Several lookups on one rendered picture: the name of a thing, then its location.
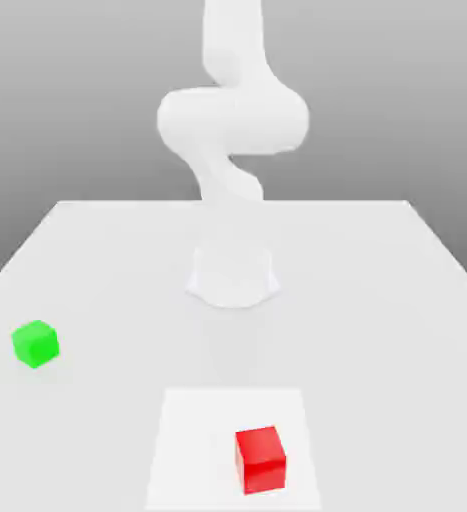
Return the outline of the small red cube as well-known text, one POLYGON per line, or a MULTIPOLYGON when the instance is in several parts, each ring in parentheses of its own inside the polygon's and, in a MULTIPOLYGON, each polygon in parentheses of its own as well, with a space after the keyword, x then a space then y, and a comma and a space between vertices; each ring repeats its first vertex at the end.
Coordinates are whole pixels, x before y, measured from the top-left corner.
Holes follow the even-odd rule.
POLYGON ((235 465, 244 495, 283 489, 287 457, 276 427, 236 432, 235 465))

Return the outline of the small green cube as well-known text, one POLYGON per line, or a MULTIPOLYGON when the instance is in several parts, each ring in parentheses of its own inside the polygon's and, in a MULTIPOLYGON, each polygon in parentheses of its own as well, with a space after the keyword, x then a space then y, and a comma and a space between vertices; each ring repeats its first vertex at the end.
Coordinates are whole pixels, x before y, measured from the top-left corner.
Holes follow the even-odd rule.
POLYGON ((60 353, 56 330, 41 320, 17 328, 11 339, 17 359, 31 368, 37 368, 60 353))

